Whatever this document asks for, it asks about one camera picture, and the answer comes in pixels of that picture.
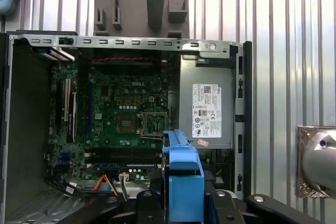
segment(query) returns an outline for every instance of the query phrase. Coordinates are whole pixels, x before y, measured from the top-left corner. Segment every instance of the barcode sticker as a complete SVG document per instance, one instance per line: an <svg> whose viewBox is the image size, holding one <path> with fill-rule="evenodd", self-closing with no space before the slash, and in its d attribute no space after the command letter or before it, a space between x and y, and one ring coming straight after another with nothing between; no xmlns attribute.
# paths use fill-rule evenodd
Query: barcode sticker
<svg viewBox="0 0 336 224"><path fill-rule="evenodd" d="M209 145L209 142L204 141L204 140L202 140L202 139L199 139L199 140L197 141L197 143L200 144L200 145L203 145L204 147L208 147L208 145Z"/></svg>
<svg viewBox="0 0 336 224"><path fill-rule="evenodd" d="M192 113L193 137L222 137L222 89L217 84L193 84Z"/></svg>

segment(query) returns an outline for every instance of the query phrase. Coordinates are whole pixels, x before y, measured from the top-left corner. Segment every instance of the blue plastic bracket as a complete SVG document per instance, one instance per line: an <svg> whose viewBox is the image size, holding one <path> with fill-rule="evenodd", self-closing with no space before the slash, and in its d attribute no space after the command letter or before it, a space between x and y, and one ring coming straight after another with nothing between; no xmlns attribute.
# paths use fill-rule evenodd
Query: blue plastic bracket
<svg viewBox="0 0 336 224"><path fill-rule="evenodd" d="M197 150L188 142L180 130L164 132L169 139L170 171L186 171L186 174L169 176L169 220L170 222L204 221L204 173ZM189 175L187 171L197 171Z"/></svg>

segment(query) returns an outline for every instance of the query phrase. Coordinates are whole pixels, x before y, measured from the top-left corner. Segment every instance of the dell logo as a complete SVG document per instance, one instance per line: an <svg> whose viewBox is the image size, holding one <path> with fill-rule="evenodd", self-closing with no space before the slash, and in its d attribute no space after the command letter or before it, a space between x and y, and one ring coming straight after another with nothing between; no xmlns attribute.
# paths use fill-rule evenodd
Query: dell logo
<svg viewBox="0 0 336 224"><path fill-rule="evenodd" d="M132 86L145 86L145 83L142 82L137 82L137 81L132 81Z"/></svg>

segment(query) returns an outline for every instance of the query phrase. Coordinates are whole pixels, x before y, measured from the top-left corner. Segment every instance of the power connector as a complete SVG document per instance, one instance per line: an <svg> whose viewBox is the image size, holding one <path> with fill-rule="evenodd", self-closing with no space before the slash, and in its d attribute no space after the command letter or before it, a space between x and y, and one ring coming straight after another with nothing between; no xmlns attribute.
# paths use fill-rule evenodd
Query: power connector
<svg viewBox="0 0 336 224"><path fill-rule="evenodd" d="M128 173L121 173L121 174L119 174L119 181L122 181L124 179L124 177L126 177L126 181L130 180L130 174L128 174Z"/></svg>

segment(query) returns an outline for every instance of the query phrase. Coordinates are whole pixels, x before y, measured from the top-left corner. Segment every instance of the metal chassis frame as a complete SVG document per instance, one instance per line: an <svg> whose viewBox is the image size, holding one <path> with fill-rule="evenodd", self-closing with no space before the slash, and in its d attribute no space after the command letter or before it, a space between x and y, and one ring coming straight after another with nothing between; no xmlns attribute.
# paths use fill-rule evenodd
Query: metal chassis frame
<svg viewBox="0 0 336 224"><path fill-rule="evenodd" d="M247 197L250 194L250 176L251 170L250 165L246 169L247 176L243 177L244 174L244 164L250 164L251 157L251 121L250 119L237 120L238 117L244 118L244 112L248 113L251 117L251 111L246 111L246 109L251 109L250 105L247 106L245 103L245 86L247 81L244 80L244 72L238 71L239 61L238 57L244 57L245 46L249 47L251 50L251 43L247 42L248 45L239 44L231 41L215 41L215 40L194 40L194 39L173 39L173 38L140 38L140 37L103 37L103 36L77 36L77 35L62 35L60 32L40 32L32 33L26 31L26 34L13 32L7 36L9 41L7 50L7 65L5 66L7 77L7 82L5 82L5 116L3 118L3 129L2 132L2 178L3 184L0 185L0 192L3 192L1 202L1 220L4 220L5 208L3 203L6 199L6 175L7 175L7 152L8 152L8 129L9 129L9 110L11 101L11 76L12 76L12 60L13 60L13 45L16 39L25 39L32 47L54 47L54 48L111 48L111 49L143 49L143 50L159 50L159 51L174 51L179 52L181 55L198 55L199 61L202 63L204 60L211 59L230 59L230 47L235 46L238 48L238 53L236 54L236 69L233 71L235 73L234 82L236 89L234 92L234 140L233 147L235 149L235 194L238 199ZM238 89L242 86L239 83L241 80L244 83L243 97L238 98Z"/></svg>

